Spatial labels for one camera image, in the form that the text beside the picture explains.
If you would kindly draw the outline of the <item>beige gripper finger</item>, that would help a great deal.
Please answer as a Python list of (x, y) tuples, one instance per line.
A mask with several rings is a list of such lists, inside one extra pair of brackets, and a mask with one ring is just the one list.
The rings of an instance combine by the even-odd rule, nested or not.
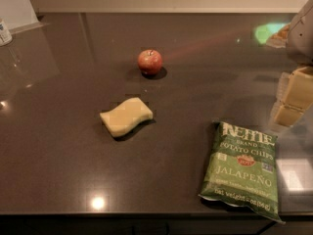
[(307, 110), (313, 104), (313, 68), (298, 66), (292, 73), (283, 72), (277, 99), (285, 106)]
[(303, 116), (304, 111), (277, 101), (274, 103), (270, 117), (271, 121), (282, 126), (293, 126)]

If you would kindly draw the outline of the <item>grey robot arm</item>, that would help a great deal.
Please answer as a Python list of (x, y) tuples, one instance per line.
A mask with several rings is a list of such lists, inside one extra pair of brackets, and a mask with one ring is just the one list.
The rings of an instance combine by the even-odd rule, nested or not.
[(281, 132), (292, 127), (313, 105), (313, 0), (308, 0), (266, 44), (285, 48), (288, 58), (297, 63), (294, 71), (282, 73), (270, 114), (271, 129)]

